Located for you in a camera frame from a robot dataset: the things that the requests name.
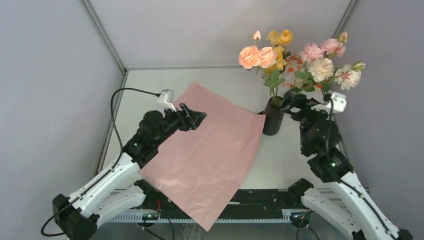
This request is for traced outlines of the yellow artificial flower stem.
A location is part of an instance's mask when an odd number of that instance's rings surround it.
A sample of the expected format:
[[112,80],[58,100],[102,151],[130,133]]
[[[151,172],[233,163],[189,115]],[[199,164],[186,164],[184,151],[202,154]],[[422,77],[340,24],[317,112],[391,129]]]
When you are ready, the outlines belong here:
[[288,46],[293,40],[294,34],[285,29],[282,32],[272,30],[267,36],[271,46],[261,49],[261,65],[263,70],[262,79],[264,86],[269,88],[271,96],[271,105],[275,108],[282,107],[284,101],[278,96],[278,88],[285,82],[281,76],[285,70],[288,62],[286,57],[290,54],[286,52],[285,47]]

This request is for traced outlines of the pink artificial rose stem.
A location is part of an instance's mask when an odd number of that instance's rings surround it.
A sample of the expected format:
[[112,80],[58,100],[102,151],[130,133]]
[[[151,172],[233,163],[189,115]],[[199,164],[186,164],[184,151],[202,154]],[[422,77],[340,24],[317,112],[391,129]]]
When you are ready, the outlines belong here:
[[322,44],[309,43],[304,46],[299,57],[304,62],[309,62],[309,71],[318,84],[323,84],[335,75],[336,67],[332,57],[342,57],[346,51],[345,44],[349,39],[349,34],[344,31],[336,38],[329,38]]

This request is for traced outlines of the pink wrapping paper sheet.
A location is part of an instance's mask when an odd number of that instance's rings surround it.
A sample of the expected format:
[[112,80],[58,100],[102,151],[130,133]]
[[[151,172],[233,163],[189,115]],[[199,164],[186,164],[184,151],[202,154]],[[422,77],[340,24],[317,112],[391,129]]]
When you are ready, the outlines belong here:
[[265,117],[198,83],[192,83],[177,103],[206,113],[206,118],[196,130],[169,137],[140,174],[209,231],[248,176]]

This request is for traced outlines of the peach artificial rose stem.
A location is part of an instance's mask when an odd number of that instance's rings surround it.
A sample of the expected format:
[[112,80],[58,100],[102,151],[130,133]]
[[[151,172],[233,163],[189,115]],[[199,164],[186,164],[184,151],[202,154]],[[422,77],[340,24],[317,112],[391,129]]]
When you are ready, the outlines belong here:
[[271,46],[258,48],[257,42],[262,38],[259,30],[255,31],[251,38],[255,45],[244,47],[238,55],[238,63],[245,70],[255,67],[268,69],[277,62],[277,53]]

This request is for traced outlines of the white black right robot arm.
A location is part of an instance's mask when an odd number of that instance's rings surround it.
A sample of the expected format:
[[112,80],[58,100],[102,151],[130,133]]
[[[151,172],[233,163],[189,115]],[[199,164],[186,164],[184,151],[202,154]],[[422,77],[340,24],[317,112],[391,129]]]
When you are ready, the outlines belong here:
[[346,106],[346,97],[334,91],[325,94],[323,102],[285,93],[282,111],[299,122],[301,154],[308,157],[310,170],[336,193],[344,207],[304,178],[289,187],[289,203],[320,215],[349,240],[411,240],[408,230],[397,227],[378,208],[349,159],[337,149],[342,136],[333,115]]

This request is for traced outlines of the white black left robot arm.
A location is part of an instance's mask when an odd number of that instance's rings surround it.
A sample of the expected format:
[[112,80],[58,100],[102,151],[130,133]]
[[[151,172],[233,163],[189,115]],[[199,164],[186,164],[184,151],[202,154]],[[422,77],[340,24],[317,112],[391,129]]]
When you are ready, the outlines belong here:
[[155,205],[156,194],[143,190],[138,183],[118,194],[112,192],[152,160],[171,135],[196,130],[207,117],[205,112],[191,110],[184,103],[179,106],[176,111],[148,111],[116,160],[79,190],[53,199],[54,222],[70,240],[88,240],[101,225],[126,210]]

